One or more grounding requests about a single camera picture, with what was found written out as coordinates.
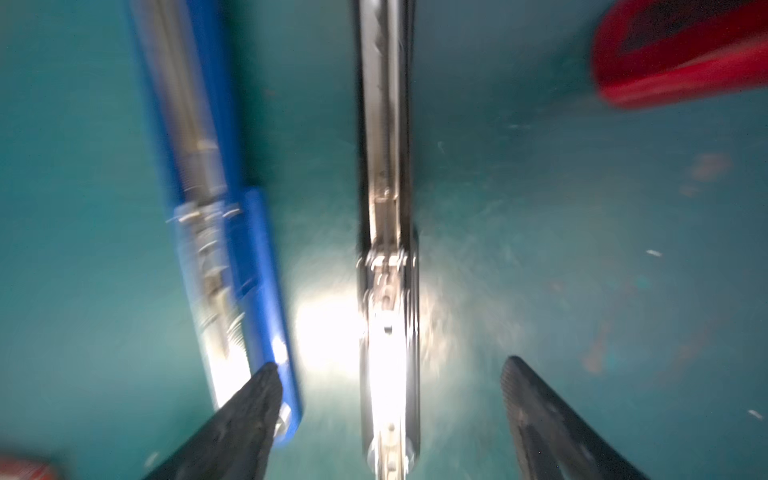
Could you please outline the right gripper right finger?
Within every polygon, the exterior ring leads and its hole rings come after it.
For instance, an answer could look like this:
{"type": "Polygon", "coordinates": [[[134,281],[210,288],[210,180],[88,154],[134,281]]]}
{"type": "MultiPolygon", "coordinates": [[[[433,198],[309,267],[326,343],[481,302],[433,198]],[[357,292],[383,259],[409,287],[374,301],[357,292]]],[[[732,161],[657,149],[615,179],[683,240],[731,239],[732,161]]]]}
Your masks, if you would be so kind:
{"type": "Polygon", "coordinates": [[[504,405],[523,479],[644,479],[522,358],[506,359],[504,405]]]}

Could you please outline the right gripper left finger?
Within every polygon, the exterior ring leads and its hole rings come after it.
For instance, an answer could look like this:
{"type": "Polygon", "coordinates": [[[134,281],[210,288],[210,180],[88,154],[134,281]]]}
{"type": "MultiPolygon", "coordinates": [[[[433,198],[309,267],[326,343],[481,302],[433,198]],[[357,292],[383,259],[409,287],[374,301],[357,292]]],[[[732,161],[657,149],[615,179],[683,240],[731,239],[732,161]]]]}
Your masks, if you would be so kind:
{"type": "Polygon", "coordinates": [[[148,479],[263,479],[274,443],[283,386],[264,364],[148,479]]]}

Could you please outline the red white staple box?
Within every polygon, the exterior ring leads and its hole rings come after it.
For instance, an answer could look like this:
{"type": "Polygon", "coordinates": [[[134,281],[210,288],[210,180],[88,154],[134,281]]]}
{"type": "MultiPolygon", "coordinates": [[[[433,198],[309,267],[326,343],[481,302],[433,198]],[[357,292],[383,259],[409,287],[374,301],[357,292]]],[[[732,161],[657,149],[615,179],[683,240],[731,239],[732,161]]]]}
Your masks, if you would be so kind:
{"type": "Polygon", "coordinates": [[[0,480],[58,480],[56,470],[48,463],[2,456],[0,480]]]}

